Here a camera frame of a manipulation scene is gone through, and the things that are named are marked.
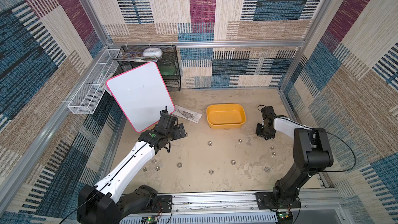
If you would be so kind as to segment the pink framed whiteboard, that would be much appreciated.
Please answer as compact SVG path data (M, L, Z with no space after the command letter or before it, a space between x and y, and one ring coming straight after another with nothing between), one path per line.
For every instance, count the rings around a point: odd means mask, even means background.
M170 93L154 62L110 78L106 86L137 133L157 123L160 111L175 111Z

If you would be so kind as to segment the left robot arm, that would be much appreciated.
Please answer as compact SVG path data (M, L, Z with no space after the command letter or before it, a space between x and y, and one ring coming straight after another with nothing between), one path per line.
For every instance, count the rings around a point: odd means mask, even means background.
M162 110L151 130L142 132L128 155L94 186L85 185L78 195L77 221L81 224L117 224L130 214L162 212L158 192L141 185L132 193L124 191L147 162L171 142L187 136L183 123Z

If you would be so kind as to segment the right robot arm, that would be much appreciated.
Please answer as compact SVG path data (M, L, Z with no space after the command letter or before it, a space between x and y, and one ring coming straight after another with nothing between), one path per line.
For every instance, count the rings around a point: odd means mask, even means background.
M257 124L256 135L266 141L283 133L293 139L293 165L277 180L272 192L256 193L259 209L278 211L301 206L300 189L318 172L333 165L329 139L323 128L311 128L286 116L277 115L271 106L261 106L263 122Z

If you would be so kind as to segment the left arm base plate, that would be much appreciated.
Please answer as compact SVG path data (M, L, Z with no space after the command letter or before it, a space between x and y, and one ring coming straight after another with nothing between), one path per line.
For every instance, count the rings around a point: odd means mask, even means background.
M158 213L172 212L173 197L171 195L158 196L157 201L145 209L145 213L156 215Z

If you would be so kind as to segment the black mesh shelf rack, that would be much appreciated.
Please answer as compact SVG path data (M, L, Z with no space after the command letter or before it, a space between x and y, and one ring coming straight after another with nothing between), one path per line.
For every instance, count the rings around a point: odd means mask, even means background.
M150 47L160 48L163 56L160 59L145 58L143 51ZM119 64L120 74L139 67L148 62L154 62L165 82L168 91L180 91L181 74L177 56L177 49L174 45L127 45L120 48L115 61Z

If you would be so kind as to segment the white round device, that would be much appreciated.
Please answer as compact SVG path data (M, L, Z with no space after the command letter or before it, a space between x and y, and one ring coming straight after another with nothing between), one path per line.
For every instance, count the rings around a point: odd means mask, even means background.
M163 56L163 51L160 48L150 47L143 51L143 57L160 59Z

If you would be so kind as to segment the yellow plastic storage box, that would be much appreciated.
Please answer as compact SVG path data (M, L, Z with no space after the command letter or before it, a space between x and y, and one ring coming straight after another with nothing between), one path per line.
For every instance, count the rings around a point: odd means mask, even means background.
M247 120L244 108L236 103L210 105L206 118L212 129L237 129Z

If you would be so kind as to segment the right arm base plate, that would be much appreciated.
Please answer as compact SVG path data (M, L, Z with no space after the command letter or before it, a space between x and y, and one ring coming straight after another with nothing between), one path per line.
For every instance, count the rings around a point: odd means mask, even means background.
M259 209L278 211L280 209L296 209L301 207L301 202L298 197L282 198L274 196L271 191L256 192L255 193L257 205Z

